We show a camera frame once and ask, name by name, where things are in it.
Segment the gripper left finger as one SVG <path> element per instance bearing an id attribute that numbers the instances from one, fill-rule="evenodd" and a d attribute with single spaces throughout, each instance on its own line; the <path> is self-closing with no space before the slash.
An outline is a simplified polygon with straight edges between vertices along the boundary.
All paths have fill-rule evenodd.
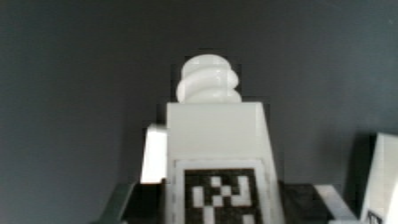
<path id="1" fill-rule="evenodd" d="M 116 185 L 105 209 L 91 224 L 164 224 L 165 184 Z"/>

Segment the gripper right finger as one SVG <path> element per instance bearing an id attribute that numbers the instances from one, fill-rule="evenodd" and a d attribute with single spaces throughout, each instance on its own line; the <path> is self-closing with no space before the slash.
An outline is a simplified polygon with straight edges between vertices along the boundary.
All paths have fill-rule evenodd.
<path id="1" fill-rule="evenodd" d="M 332 185 L 279 183 L 286 224 L 359 221 Z"/>

